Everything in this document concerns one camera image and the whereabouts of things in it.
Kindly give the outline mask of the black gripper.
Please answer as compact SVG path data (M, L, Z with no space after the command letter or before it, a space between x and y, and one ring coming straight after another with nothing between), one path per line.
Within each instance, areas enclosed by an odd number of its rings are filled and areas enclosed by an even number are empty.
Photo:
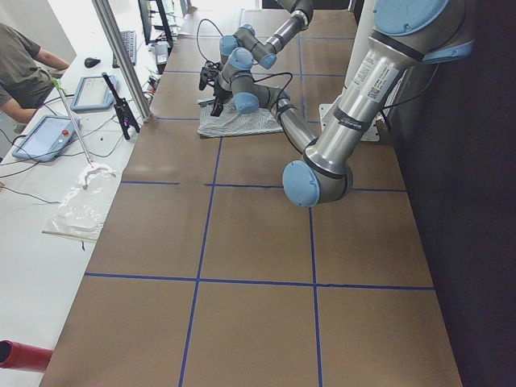
M224 110L224 104L232 98L232 92L224 89L219 83L214 85L214 106L210 112L211 116L218 117Z

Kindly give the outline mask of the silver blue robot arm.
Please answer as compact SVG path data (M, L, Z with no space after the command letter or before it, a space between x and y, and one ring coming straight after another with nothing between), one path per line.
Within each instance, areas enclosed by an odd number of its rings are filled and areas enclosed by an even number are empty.
M277 3L291 15L264 43L258 40L254 27L248 23L240 26L235 33L224 35L220 39L219 52L223 65L236 48L245 48L252 55L252 64L256 62L264 69L270 69L276 63L277 54L287 43L300 31L309 27L314 14L312 1L277 1Z
M265 42L250 25L225 35L221 59L206 62L199 85L214 90L212 115L233 101L240 114L269 110L301 159L289 163L282 184L295 205L312 207L343 198L352 187L348 158L404 72L419 64L438 64L468 56L474 42L474 1L377 1L372 9L369 49L352 83L333 104L326 128L315 132L283 89L258 84L253 65L268 69L277 54L313 18L310 1L283 1L290 14Z

